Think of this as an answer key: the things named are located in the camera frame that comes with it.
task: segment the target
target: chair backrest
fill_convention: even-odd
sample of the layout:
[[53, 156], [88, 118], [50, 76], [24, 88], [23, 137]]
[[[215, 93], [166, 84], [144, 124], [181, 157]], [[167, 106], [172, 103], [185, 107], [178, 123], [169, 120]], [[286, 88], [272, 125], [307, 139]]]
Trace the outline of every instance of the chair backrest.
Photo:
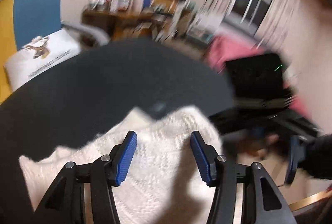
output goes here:
[[61, 29], [60, 0], [14, 0], [14, 34], [17, 50], [36, 36]]
[[60, 0], [0, 0], [0, 103], [11, 93], [3, 68], [8, 57], [60, 29]]

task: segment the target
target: window frame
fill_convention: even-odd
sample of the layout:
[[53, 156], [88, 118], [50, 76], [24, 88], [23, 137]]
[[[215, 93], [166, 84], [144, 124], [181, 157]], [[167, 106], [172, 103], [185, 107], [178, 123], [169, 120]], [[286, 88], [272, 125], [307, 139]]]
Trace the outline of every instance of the window frame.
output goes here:
[[235, 2], [236, 2], [236, 0], [232, 0], [230, 5], [228, 6], [226, 15], [224, 18], [225, 21], [232, 24], [233, 26], [239, 28], [240, 30], [246, 32], [247, 34], [254, 36], [260, 25], [257, 26], [256, 24], [252, 23], [254, 16], [250, 19], [250, 21], [248, 21], [247, 19], [244, 19], [242, 22], [239, 23], [238, 19], [239, 19], [240, 15], [232, 11], [233, 7], [235, 5]]

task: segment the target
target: desk clutter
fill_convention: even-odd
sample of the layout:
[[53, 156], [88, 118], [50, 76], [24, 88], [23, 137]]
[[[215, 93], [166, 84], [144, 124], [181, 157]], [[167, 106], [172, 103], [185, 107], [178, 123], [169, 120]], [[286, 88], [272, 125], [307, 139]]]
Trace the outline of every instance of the desk clutter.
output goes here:
[[[89, 0], [82, 23], [103, 29], [112, 40], [148, 37], [155, 41], [185, 35], [194, 18], [190, 0], [143, 0], [142, 11], [130, 9], [131, 0]], [[81, 37], [88, 46], [93, 44]]]

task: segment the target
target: white cushion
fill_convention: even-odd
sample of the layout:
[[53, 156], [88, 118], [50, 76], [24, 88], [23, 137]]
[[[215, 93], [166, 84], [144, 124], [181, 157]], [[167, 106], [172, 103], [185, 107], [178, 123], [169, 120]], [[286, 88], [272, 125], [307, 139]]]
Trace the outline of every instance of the white cushion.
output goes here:
[[[43, 55], [37, 55], [35, 49], [26, 50], [22, 48], [6, 61], [4, 67], [13, 91], [24, 85], [33, 77], [77, 55], [81, 51], [80, 44], [64, 29], [54, 32], [48, 37], [49, 40], [46, 45], [47, 50], [44, 51]], [[40, 40], [28, 45], [40, 47], [43, 43], [44, 41]]]

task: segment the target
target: wooden desk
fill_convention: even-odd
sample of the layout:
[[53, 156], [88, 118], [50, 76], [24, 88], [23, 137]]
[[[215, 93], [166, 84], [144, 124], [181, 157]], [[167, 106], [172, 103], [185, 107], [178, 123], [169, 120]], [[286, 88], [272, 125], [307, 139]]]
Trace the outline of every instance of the wooden desk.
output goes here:
[[84, 10], [82, 23], [103, 29], [112, 38], [119, 39], [123, 29], [128, 26], [135, 27], [141, 21], [149, 21], [152, 13], [141, 12], [108, 12]]
[[171, 8], [169, 12], [174, 13], [179, 0], [152, 0], [152, 2], [152, 6], [163, 5], [165, 7], [165, 11], [168, 11]]

